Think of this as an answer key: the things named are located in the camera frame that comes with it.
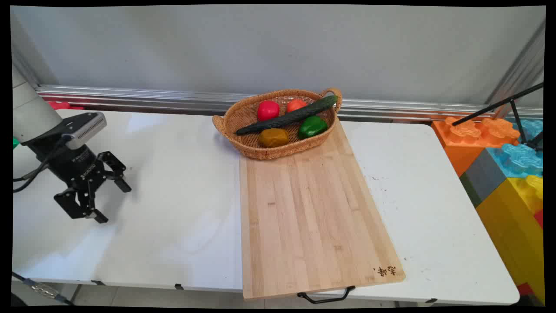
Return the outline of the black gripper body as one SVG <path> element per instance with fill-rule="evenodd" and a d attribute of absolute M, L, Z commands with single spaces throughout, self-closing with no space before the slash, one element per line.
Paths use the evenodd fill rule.
<path fill-rule="evenodd" d="M 46 161 L 48 169 L 61 181 L 82 192 L 95 192 L 105 182 L 105 167 L 109 151 L 95 154 L 87 145 L 72 150 L 63 146 Z"/>

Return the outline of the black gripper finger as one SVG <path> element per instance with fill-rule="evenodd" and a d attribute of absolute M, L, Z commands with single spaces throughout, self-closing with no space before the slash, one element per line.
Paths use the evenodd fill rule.
<path fill-rule="evenodd" d="M 68 188 L 54 195 L 54 200 L 72 219 L 94 219 L 98 223 L 107 223 L 109 221 L 96 208 L 94 191 Z"/>
<path fill-rule="evenodd" d="M 113 180 L 123 193 L 131 192 L 131 186 L 124 180 L 126 166 L 110 151 L 100 153 L 98 159 L 110 168 L 110 170 L 100 171 L 103 180 Z"/>

